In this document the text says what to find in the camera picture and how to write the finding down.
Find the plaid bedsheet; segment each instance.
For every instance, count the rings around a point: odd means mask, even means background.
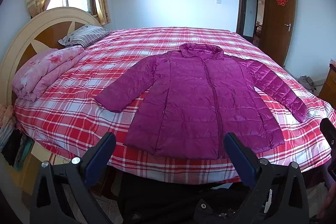
[[[333,124],[336,122],[330,104],[307,92],[251,43],[226,30],[162,27],[112,32],[88,47],[87,55],[54,82],[42,98],[33,103],[17,100],[17,120],[43,147],[68,159],[83,156],[105,132],[110,131],[116,135],[117,146],[109,164],[119,170],[185,184],[238,181],[228,159],[171,159],[124,146],[129,125],[147,92],[121,113],[109,112],[94,100],[95,95],[142,58],[176,50],[186,42],[217,45],[229,55],[266,64],[307,105],[306,120],[300,124],[284,106],[256,89],[277,119],[285,139],[285,144],[260,153],[258,157],[280,165],[296,161],[301,170],[309,170],[330,158],[330,147],[319,130],[322,118],[329,118]]]

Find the bed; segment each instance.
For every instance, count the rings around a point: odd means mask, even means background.
[[[285,139],[283,145],[260,153],[258,157],[280,165],[296,161],[302,171],[330,159],[330,147],[319,124],[327,117],[335,125],[334,109],[306,91],[257,47],[227,30],[158,27],[113,31],[86,48],[87,55],[55,81],[40,99],[35,102],[16,99],[11,91],[15,71],[36,52],[48,47],[61,48],[58,39],[87,23],[99,24],[92,16],[75,8],[56,8],[41,13],[14,39],[0,68],[0,84],[4,87],[0,102],[14,104],[21,127],[52,153],[67,159],[82,156],[110,131],[116,135],[117,146],[109,164],[119,170],[174,183],[238,181],[229,159],[172,159],[124,146],[132,118],[148,91],[121,113],[109,112],[94,100],[100,91],[142,58],[176,50],[179,45],[192,42],[217,45],[226,54],[266,64],[307,105],[308,114],[300,124],[284,106],[256,88],[277,119]]]

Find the door handle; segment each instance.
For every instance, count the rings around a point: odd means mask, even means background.
[[[285,24],[285,26],[287,26],[287,27],[288,27],[288,31],[290,31],[290,30],[291,30],[291,26],[292,26],[292,24],[290,24],[290,23],[289,23],[288,25]]]

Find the purple puffer jacket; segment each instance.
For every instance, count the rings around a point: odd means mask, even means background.
[[[266,65],[225,55],[217,46],[183,44],[129,68],[95,99],[121,112],[152,88],[124,144],[151,154],[187,159],[227,157],[222,136],[234,132],[255,153],[284,143],[258,87],[302,122],[307,107]]]

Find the wooden headboard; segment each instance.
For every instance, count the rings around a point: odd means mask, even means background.
[[[31,19],[11,42],[0,66],[0,103],[13,105],[16,95],[12,80],[19,68],[38,52],[48,48],[62,49],[58,43],[83,25],[99,22],[87,12],[72,7],[47,10]]]

